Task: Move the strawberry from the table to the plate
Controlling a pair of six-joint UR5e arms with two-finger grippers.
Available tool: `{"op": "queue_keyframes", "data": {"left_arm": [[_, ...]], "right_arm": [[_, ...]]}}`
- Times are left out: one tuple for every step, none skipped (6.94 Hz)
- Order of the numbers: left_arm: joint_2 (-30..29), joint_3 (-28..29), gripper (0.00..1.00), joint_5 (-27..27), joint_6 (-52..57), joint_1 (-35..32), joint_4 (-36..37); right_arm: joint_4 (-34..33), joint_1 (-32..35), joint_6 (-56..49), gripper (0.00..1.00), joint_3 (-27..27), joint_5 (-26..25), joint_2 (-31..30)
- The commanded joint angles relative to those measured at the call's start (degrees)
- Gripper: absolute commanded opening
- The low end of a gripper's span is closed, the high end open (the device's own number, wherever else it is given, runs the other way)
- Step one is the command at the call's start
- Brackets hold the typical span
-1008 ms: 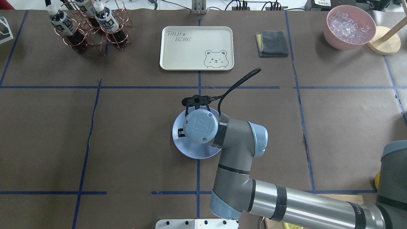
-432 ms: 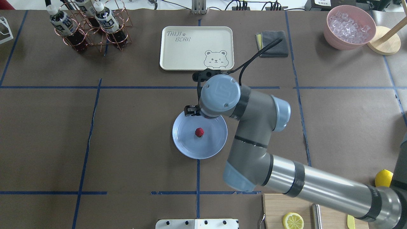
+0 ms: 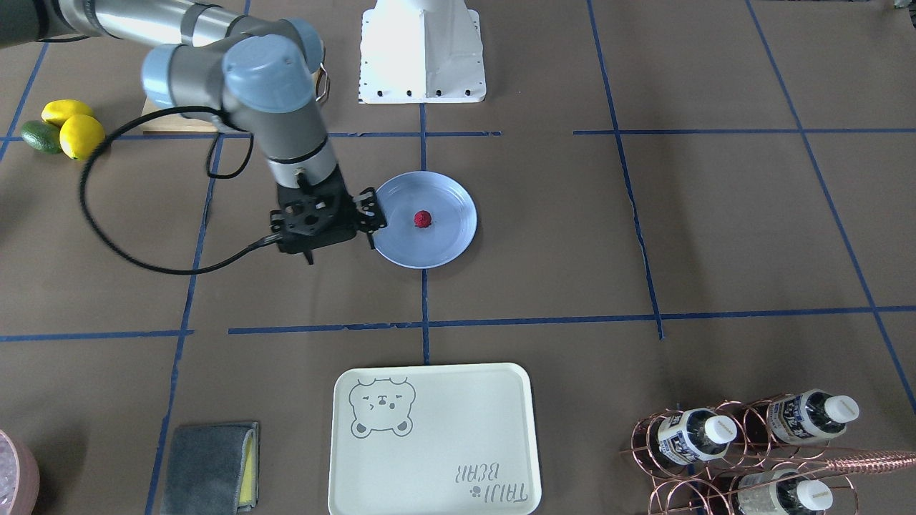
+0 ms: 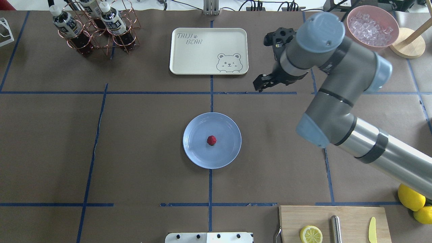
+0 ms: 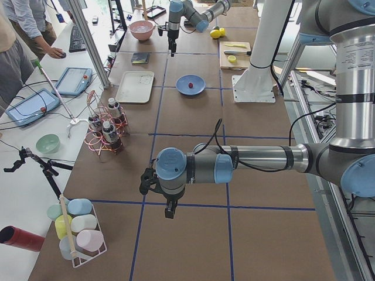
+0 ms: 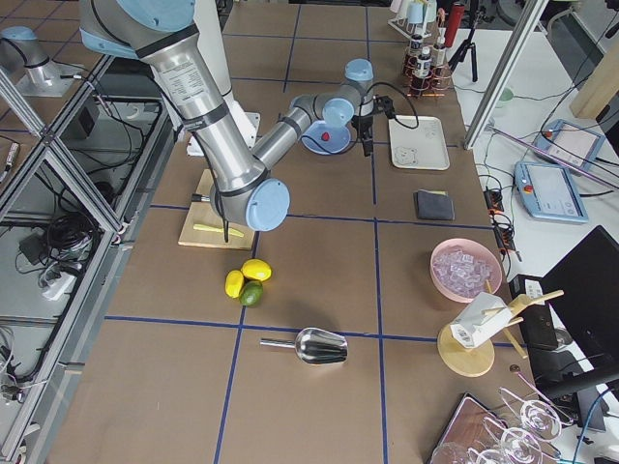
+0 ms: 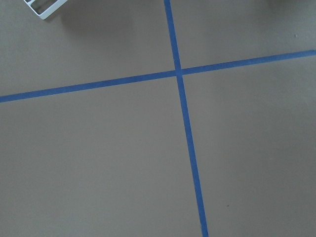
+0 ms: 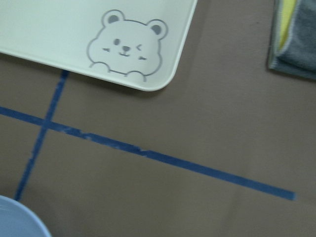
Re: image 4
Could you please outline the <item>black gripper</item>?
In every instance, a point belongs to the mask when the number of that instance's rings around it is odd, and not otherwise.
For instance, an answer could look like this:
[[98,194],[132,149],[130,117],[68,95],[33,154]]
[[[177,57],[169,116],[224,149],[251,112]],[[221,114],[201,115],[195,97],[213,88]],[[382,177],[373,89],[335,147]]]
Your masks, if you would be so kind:
[[276,63],[270,74],[261,74],[253,81],[253,86],[262,92],[264,89],[273,87],[277,84],[290,85],[303,79],[308,70],[300,69],[291,64],[287,57],[286,48],[295,36],[294,29],[280,27],[274,32],[266,34],[264,45],[272,46]]

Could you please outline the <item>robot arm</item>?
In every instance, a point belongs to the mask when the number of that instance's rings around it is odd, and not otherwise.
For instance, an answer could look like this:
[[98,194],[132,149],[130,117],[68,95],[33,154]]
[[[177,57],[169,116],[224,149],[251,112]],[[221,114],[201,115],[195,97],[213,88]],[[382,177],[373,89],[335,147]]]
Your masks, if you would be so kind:
[[364,93],[378,91],[392,65],[345,35],[344,23],[330,12],[310,16],[285,44],[270,74],[254,81],[256,91],[302,79],[312,67],[327,78],[301,117],[298,135],[326,148],[333,144],[416,192],[431,198],[431,157],[351,113]]

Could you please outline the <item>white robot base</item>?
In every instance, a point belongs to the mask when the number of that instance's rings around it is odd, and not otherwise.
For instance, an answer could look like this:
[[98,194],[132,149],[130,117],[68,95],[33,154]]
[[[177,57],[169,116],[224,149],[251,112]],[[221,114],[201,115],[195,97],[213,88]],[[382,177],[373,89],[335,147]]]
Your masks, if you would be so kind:
[[165,243],[253,243],[249,232],[169,233]]

